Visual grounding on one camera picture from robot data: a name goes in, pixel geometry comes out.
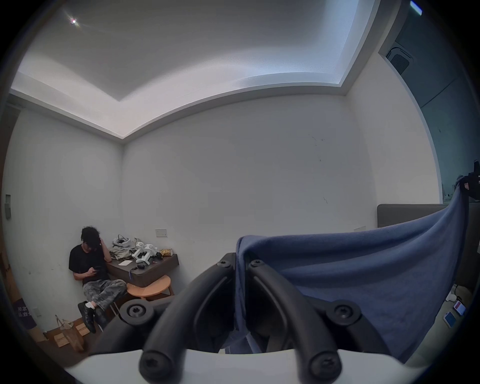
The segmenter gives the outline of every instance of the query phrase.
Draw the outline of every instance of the black t-shirt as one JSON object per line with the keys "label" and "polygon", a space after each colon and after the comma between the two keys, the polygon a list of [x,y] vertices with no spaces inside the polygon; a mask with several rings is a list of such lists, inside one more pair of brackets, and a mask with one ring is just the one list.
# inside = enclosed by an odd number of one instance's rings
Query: black t-shirt
{"label": "black t-shirt", "polygon": [[83,284],[88,283],[89,281],[109,280],[107,266],[101,248],[86,253],[81,245],[77,245],[70,251],[68,269],[75,273],[85,273],[90,267],[96,269],[96,275],[83,279]]}

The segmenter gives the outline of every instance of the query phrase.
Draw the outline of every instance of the orange stool seat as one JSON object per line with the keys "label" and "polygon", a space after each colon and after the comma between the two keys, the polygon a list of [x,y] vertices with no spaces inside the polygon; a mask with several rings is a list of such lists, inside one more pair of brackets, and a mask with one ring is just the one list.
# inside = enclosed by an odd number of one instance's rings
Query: orange stool seat
{"label": "orange stool seat", "polygon": [[152,284],[144,288],[127,283],[127,292],[130,293],[132,296],[136,296],[143,300],[146,300],[147,297],[159,295],[160,293],[168,289],[170,295],[172,296],[174,295],[174,293],[170,284],[170,277],[168,277],[167,275],[163,275],[160,279],[155,280]]}

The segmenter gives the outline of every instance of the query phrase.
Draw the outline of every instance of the black sneaker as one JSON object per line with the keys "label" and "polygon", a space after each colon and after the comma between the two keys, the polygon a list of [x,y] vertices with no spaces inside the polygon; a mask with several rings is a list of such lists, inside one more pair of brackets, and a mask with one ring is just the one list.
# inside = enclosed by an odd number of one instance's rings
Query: black sneaker
{"label": "black sneaker", "polygon": [[105,315],[105,312],[103,309],[100,307],[95,308],[95,317],[94,317],[96,323],[102,328],[102,331],[105,330],[105,328],[108,325],[108,319],[107,316]]}
{"label": "black sneaker", "polygon": [[88,328],[88,330],[92,333],[96,332],[95,329],[95,324],[93,322],[93,315],[94,315],[94,310],[92,308],[88,308],[85,305],[86,301],[83,303],[78,303],[77,307],[80,313],[82,314],[82,319],[85,323],[85,326]]}

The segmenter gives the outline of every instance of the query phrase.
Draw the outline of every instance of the light switch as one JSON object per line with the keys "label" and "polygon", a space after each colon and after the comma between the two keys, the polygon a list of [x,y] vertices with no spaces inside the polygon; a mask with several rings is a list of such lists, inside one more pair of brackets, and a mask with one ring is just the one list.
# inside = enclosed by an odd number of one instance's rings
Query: light switch
{"label": "light switch", "polygon": [[157,237],[167,237],[166,229],[155,229],[155,234]]}

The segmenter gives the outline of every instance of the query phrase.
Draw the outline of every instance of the white robot part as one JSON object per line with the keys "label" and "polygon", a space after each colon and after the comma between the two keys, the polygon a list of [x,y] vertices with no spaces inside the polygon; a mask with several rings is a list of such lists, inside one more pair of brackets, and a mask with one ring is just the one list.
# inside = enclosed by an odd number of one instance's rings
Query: white robot part
{"label": "white robot part", "polygon": [[138,243],[136,243],[135,247],[137,247],[137,250],[135,251],[135,253],[132,255],[132,257],[137,261],[139,262],[139,257],[140,254],[142,252],[145,252],[145,244],[143,244],[141,241],[139,241]]}
{"label": "white robot part", "polygon": [[158,252],[158,248],[154,247],[153,244],[147,244],[144,246],[144,252],[146,253],[141,258],[137,258],[136,263],[145,262],[147,265],[150,265],[148,259]]}

